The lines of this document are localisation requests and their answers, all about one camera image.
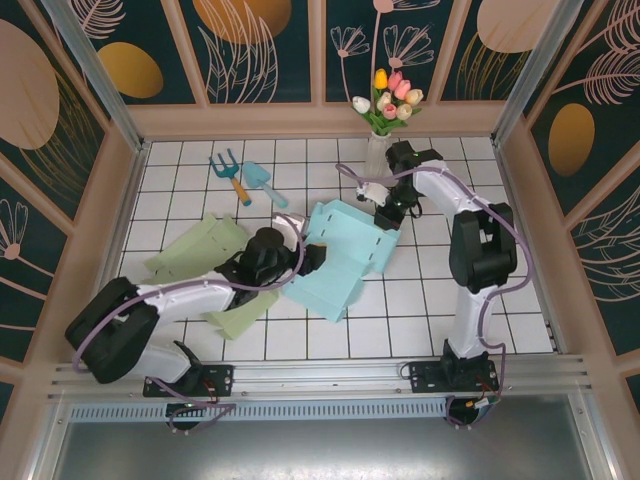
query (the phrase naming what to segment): pink tulip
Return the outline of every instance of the pink tulip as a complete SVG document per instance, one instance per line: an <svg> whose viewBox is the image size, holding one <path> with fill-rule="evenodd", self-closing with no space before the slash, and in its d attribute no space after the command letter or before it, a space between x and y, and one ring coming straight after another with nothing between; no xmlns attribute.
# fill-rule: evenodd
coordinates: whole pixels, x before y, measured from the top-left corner
<svg viewBox="0 0 640 480"><path fill-rule="evenodd" d="M393 94L398 100L404 100L409 90L411 90L411 82L409 80L402 80L393 91Z"/></svg>
<svg viewBox="0 0 640 480"><path fill-rule="evenodd" d="M402 81L402 72L393 72L389 77L389 90L393 91L398 87L398 84Z"/></svg>
<svg viewBox="0 0 640 480"><path fill-rule="evenodd" d="M382 111L382 116L387 120L393 120L394 118L396 118L396 106L393 104L389 104L386 107L384 107L384 110Z"/></svg>

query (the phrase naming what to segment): light blue cloth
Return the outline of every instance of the light blue cloth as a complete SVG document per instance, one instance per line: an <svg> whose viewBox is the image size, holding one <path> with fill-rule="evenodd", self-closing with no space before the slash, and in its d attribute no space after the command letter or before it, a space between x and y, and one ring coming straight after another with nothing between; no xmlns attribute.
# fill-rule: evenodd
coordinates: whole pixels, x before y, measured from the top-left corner
<svg viewBox="0 0 640 480"><path fill-rule="evenodd" d="M333 200L317 203L307 229L307 244L327 245L327 258L318 270L298 276L282 288L286 297L312 312L338 322L364 287L362 277L382 273L398 243L400 232L376 227L373 217Z"/></svg>

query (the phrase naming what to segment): mounting plate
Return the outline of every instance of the mounting plate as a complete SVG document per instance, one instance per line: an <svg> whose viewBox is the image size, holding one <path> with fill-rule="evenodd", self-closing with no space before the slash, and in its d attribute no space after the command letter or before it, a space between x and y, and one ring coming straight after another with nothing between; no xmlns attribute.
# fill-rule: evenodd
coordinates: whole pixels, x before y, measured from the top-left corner
<svg viewBox="0 0 640 480"><path fill-rule="evenodd" d="M467 378L459 381L455 387L447 381L439 360L410 362L403 367L403 370L407 372L406 369L408 369L407 373L413 393L482 392L482 384L478 381L477 375L480 375L491 388L498 390L498 375L495 364L489 360L485 365L484 371L474 370Z"/></svg>
<svg viewBox="0 0 640 480"><path fill-rule="evenodd" d="M204 365L200 381L192 389L186 389L179 384L169 384L176 392L187 397L209 397L209 391L205 386L205 380L215 385L216 392L214 396L229 397L233 387L233 365ZM172 395L162 390L154 382L145 381L142 390L142 396L147 398L164 398Z"/></svg>

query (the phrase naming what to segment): light green cloth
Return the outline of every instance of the light green cloth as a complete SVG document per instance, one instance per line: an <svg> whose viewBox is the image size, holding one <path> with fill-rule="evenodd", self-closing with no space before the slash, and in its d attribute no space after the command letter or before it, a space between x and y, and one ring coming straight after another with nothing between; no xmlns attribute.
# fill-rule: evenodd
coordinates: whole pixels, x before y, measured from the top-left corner
<svg viewBox="0 0 640 480"><path fill-rule="evenodd" d="M149 271L155 271L155 275L143 283L158 285L199 277L243 250L248 241L249 236L231 217L225 216L218 221L215 216L207 213L201 222L164 251L144 262ZM218 333L222 337L233 340L253 325L277 299L276 291L261 292L240 308L228 312L205 313L202 317L220 327Z"/></svg>

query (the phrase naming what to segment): glass vase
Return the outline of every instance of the glass vase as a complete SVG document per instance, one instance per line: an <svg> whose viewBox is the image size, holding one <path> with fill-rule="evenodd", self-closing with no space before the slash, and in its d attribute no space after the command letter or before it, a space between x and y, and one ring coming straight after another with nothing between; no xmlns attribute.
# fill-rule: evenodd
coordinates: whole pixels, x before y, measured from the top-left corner
<svg viewBox="0 0 640 480"><path fill-rule="evenodd" d="M364 164L365 177L382 178L391 175L386 157L387 149L391 143L390 137L391 134L380 136L371 132Z"/></svg>

